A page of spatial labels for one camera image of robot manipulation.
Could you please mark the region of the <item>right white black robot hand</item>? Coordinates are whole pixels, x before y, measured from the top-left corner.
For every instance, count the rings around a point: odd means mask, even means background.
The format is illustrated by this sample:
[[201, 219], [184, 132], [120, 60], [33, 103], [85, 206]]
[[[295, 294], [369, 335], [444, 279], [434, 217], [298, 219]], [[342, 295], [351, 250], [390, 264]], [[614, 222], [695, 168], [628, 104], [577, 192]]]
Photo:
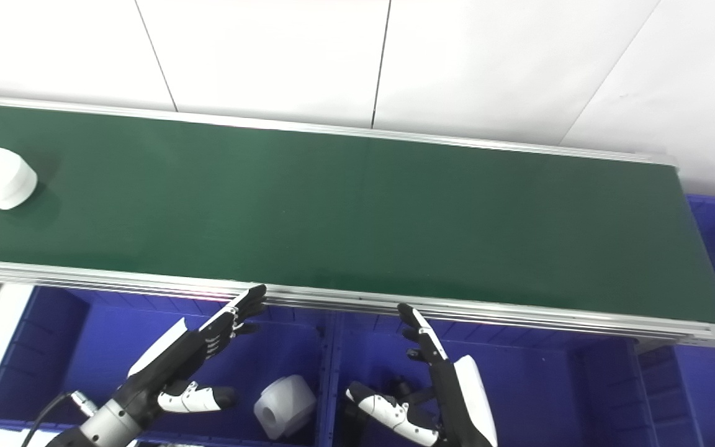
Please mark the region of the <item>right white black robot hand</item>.
[[409, 359], [426, 363], [431, 387], [406, 395], [383, 394], [354, 381], [346, 388], [348, 408], [421, 446], [497, 446], [498, 436], [484, 382], [473, 356], [449, 359], [434, 328], [419, 310], [397, 306], [417, 343]]

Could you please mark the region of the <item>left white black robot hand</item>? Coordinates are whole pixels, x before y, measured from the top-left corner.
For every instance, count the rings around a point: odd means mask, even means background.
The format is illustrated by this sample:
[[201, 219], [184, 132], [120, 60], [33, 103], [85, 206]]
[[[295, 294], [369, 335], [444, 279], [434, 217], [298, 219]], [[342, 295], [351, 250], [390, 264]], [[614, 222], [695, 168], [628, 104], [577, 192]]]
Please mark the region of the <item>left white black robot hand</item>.
[[218, 412], [238, 404], [235, 389], [202, 387], [191, 376], [233, 339], [258, 331], [248, 319], [266, 310], [266, 292], [264, 284], [250, 287], [197, 329], [180, 319], [130, 369], [112, 396], [117, 412], [147, 423], [162, 413]]

